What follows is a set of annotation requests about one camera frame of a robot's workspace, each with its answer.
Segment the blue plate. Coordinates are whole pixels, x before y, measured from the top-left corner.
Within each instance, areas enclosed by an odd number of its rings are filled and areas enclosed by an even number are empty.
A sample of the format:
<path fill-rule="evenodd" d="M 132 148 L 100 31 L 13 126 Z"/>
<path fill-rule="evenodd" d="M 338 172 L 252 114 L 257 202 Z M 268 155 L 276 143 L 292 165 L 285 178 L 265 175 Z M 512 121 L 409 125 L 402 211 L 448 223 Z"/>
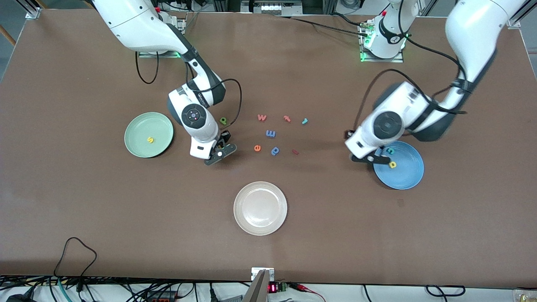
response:
<path fill-rule="evenodd" d="M 386 149 L 393 147 L 395 154 L 389 155 Z M 374 164 L 373 169 L 378 179 L 387 187 L 397 190 L 407 190 L 420 183 L 424 175 L 424 161 L 420 153 L 412 145 L 402 141 L 395 141 L 378 149 L 375 155 L 388 156 L 397 163 L 394 169 L 389 165 Z"/>

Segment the light green plate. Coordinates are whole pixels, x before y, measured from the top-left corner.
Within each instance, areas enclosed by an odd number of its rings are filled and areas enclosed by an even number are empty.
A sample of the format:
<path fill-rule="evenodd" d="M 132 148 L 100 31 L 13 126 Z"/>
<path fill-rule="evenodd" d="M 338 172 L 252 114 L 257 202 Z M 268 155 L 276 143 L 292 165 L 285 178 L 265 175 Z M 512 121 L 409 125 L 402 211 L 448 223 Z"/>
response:
<path fill-rule="evenodd" d="M 158 112 L 148 112 L 138 115 L 126 127 L 123 140 L 126 149 L 132 155 L 142 158 L 159 156 L 168 149 L 173 139 L 172 122 Z M 148 137 L 155 139 L 150 144 Z"/>

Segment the beige plate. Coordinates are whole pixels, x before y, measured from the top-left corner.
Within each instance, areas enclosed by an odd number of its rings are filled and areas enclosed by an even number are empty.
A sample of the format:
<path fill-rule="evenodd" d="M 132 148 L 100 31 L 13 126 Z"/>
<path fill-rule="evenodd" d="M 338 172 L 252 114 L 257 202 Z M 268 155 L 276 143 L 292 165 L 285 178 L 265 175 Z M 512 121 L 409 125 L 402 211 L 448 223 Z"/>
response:
<path fill-rule="evenodd" d="M 258 181 L 240 189 L 234 200 L 234 218 L 246 233 L 255 236 L 273 234 L 287 217 L 288 204 L 276 185 Z"/>

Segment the grey electronics box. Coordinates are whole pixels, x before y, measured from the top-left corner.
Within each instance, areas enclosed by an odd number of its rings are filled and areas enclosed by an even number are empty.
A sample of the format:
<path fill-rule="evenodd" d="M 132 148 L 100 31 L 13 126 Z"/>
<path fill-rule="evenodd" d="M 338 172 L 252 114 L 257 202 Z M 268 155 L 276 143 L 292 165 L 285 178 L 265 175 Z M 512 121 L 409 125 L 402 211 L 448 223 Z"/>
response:
<path fill-rule="evenodd" d="M 285 3 L 282 0 L 240 0 L 240 11 L 281 16 L 285 7 L 293 5 L 293 3 Z"/>

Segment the red clip lead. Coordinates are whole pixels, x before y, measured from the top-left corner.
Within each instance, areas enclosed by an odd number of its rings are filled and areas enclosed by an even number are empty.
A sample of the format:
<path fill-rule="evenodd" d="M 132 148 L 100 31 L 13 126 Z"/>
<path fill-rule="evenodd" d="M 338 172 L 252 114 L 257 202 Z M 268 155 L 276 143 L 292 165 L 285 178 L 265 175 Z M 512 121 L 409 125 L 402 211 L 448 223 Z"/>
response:
<path fill-rule="evenodd" d="M 318 296 L 319 298 L 321 298 L 322 302 L 327 302 L 326 299 L 324 298 L 324 296 L 322 296 L 321 294 L 311 290 L 309 287 L 306 287 L 304 285 L 294 283 L 294 282 L 288 282 L 288 286 L 291 287 L 294 290 L 299 291 L 299 292 L 303 292 L 303 293 L 306 293 L 306 294 L 314 294 L 315 296 Z"/>

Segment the brown wooden strip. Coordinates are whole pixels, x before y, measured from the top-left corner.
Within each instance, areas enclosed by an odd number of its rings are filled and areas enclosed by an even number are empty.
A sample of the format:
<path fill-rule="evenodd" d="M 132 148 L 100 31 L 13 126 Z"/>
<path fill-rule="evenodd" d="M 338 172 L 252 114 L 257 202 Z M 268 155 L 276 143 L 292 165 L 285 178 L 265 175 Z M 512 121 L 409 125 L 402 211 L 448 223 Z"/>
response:
<path fill-rule="evenodd" d="M 6 38 L 6 40 L 14 47 L 16 46 L 16 40 L 11 36 L 10 33 L 0 24 L 0 34 Z"/>

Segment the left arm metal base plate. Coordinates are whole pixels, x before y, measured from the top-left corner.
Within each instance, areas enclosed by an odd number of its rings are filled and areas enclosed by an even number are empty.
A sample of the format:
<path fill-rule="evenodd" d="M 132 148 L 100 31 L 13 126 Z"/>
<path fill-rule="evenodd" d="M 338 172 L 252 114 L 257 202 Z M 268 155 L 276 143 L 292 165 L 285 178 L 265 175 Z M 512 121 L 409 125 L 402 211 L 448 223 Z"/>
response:
<path fill-rule="evenodd" d="M 386 29 L 382 19 L 382 16 L 377 16 L 357 27 L 359 33 L 365 34 L 359 37 L 360 60 L 403 63 L 404 36 L 401 32 L 392 32 L 392 28 Z"/>

